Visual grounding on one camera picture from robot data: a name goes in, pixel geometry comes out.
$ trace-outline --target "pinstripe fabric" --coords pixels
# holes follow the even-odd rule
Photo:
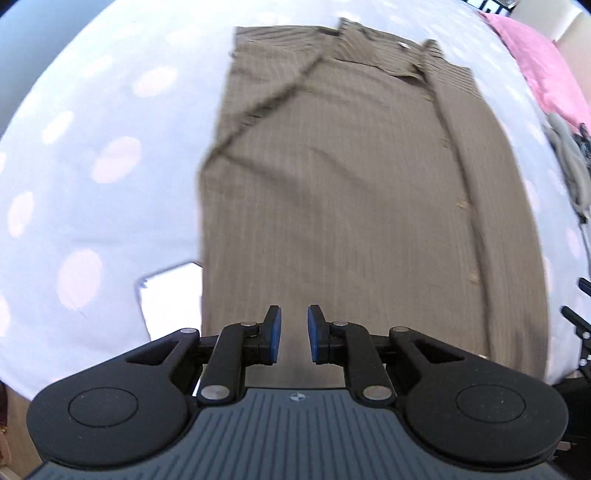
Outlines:
[[[248,384],[342,385],[311,363],[312,303],[543,377],[544,274],[515,160],[436,42],[348,21],[239,28],[200,192],[204,334],[283,309],[278,365]]]

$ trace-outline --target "phone screen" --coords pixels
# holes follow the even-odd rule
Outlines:
[[[201,330],[202,273],[187,262],[140,279],[138,298],[152,341],[181,328]]]

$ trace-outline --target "white bedsheet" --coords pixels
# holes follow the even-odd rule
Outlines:
[[[116,0],[46,70],[0,142],[0,376],[27,398],[149,340],[134,292],[198,258],[195,175],[212,139],[236,25],[339,17],[435,38],[473,69],[535,215],[551,318],[546,380],[575,369],[582,240],[528,87],[459,0]]]

